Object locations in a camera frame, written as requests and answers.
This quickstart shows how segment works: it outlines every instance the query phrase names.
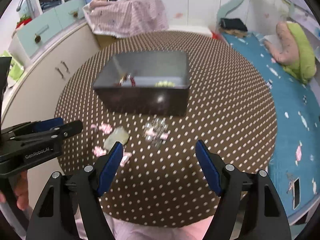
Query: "blue mat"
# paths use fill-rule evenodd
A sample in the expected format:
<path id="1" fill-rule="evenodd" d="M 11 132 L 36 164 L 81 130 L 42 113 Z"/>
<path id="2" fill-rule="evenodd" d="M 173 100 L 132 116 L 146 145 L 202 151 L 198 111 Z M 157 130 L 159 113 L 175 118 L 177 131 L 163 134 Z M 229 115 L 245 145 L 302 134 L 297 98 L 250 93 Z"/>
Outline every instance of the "blue mat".
<path id="1" fill-rule="evenodd" d="M 270 89 L 277 117 L 274 154 L 268 173 L 284 205 L 287 216 L 303 208 L 315 195 L 320 182 L 320 108 L 310 86 L 287 74 L 254 35 L 240 39 L 224 33 L 234 50 L 260 72 Z M 302 156 L 297 161 L 300 146 Z M 293 182 L 300 178 L 300 205 L 293 209 Z"/>

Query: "round table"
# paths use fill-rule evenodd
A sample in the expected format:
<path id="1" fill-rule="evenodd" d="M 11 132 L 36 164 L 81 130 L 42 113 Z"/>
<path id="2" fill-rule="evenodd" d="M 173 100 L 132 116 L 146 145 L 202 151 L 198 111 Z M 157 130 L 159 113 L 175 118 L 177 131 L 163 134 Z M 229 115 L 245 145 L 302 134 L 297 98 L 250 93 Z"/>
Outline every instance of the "round table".
<path id="1" fill-rule="evenodd" d="M 108 112 L 92 89 L 114 54 L 144 50 L 183 50 L 190 62 L 187 114 L 166 116 L 167 141 L 156 149 L 143 137 L 143 125 L 155 116 Z M 91 124 L 123 126 L 130 139 L 130 161 L 119 167 L 100 204 L 114 218 L 148 226 L 182 227 L 212 216 L 219 198 L 212 192 L 195 155 L 202 139 L 225 163 L 245 172 L 266 168 L 276 137 L 273 99 L 258 71 L 230 46 L 187 32 L 145 33 L 104 48 L 74 74 L 64 88 L 55 116 L 80 119 L 81 134 L 65 141 L 59 163 L 66 174 L 96 160 L 92 150 L 107 135 Z"/>

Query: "black box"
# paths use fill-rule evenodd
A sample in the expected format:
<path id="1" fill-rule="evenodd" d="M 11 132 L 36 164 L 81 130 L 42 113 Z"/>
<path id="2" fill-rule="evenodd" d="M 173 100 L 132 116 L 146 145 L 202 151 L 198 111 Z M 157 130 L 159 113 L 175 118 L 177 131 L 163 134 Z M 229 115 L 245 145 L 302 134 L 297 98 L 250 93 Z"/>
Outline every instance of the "black box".
<path id="1" fill-rule="evenodd" d="M 126 75 L 134 78 L 135 86 Z M 183 51 L 143 51 L 114 55 L 93 85 L 104 106 L 120 113 L 184 116 L 189 98 L 189 62 Z M 174 87 L 156 87 L 168 81 Z"/>

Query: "silver bolt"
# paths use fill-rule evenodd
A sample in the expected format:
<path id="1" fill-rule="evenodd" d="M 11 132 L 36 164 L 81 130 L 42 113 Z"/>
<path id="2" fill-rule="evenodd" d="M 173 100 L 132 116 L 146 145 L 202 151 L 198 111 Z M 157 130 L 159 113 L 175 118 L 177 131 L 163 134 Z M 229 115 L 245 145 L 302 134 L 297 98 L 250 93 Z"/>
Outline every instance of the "silver bolt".
<path id="1" fill-rule="evenodd" d="M 93 170 L 93 167 L 91 165 L 88 165 L 88 166 L 84 167 L 84 171 L 86 171 L 86 172 L 90 172 L 92 170 Z"/>
<path id="2" fill-rule="evenodd" d="M 262 176 L 262 177 L 265 177 L 267 175 L 267 172 L 264 171 L 264 170 L 261 170 L 259 171 L 259 174 Z"/>
<path id="3" fill-rule="evenodd" d="M 58 171 L 52 173 L 52 177 L 53 177 L 54 179 L 56 179 L 56 178 L 59 177 L 59 176 L 60 176 L 60 173 L 59 173 Z"/>
<path id="4" fill-rule="evenodd" d="M 233 171 L 233 170 L 235 169 L 235 167 L 234 167 L 232 164 L 227 164 L 227 165 L 226 165 L 226 169 L 227 169 L 228 171 Z"/>

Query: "smartphone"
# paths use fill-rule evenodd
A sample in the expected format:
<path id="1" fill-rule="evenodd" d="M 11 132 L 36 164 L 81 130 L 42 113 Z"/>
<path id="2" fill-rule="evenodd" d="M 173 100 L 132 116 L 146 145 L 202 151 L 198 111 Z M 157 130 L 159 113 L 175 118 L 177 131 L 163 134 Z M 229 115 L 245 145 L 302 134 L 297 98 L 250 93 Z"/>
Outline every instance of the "smartphone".
<path id="1" fill-rule="evenodd" d="M 293 182 L 293 210 L 300 204 L 300 179 L 297 178 Z"/>

